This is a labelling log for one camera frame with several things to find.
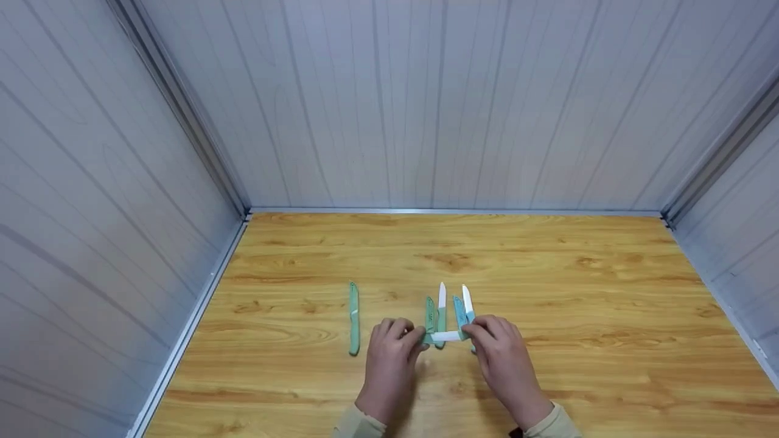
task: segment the white blade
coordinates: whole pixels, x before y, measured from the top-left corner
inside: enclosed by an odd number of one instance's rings
[[[439,309],[446,307],[446,286],[443,285],[443,281],[439,286]]]
[[[474,311],[474,303],[471,301],[471,292],[468,291],[468,286],[463,284],[463,304],[465,305],[465,313]]]
[[[433,334],[430,334],[430,337],[433,338],[433,342],[454,342],[454,341],[462,341],[460,339],[460,333],[455,331],[438,331]]]

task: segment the white wall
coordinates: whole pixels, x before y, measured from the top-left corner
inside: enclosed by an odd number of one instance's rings
[[[779,118],[714,183],[674,235],[779,388]]]
[[[105,1],[0,2],[0,435],[124,436],[238,222]]]
[[[777,2],[144,0],[255,206],[660,210]]]

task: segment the sleeve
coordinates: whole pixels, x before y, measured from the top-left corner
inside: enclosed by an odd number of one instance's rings
[[[571,421],[566,410],[561,405],[555,402],[552,403],[555,407],[545,419],[542,419],[537,425],[529,428],[524,433],[516,429],[509,436],[521,436],[523,438],[582,438],[581,432],[573,425],[573,421]]]
[[[364,414],[357,406],[350,406],[341,416],[338,425],[333,428],[332,438],[381,438],[387,426],[370,415]]]

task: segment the left hand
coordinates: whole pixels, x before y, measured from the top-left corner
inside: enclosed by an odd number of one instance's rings
[[[411,386],[419,354],[430,346],[421,344],[424,327],[405,319],[385,318],[373,327],[365,361],[365,382],[354,405],[385,425],[392,419],[400,399]]]

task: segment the wood grain surface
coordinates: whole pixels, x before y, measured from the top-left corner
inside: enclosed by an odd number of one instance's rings
[[[585,436],[779,433],[779,394],[657,219],[260,214],[146,436],[327,436],[360,390],[372,326],[423,324],[440,281],[520,327],[541,386]],[[394,434],[513,428],[469,348],[422,354]]]

